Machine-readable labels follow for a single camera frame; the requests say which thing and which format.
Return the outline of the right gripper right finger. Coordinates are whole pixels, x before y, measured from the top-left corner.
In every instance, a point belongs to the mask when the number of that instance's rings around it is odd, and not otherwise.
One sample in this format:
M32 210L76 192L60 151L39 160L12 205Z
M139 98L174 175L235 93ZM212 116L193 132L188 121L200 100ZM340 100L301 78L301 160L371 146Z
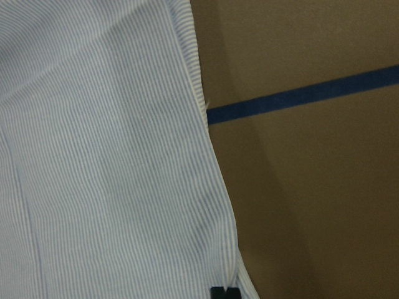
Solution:
M238 287L228 287L225 299L241 299L241 291Z

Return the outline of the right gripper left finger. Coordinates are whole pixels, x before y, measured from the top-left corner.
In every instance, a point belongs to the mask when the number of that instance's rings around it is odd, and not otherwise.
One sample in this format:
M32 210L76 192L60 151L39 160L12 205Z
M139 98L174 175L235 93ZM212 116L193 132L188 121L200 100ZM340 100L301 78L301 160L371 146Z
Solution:
M226 290L224 287L211 287L210 289L211 299L225 299Z

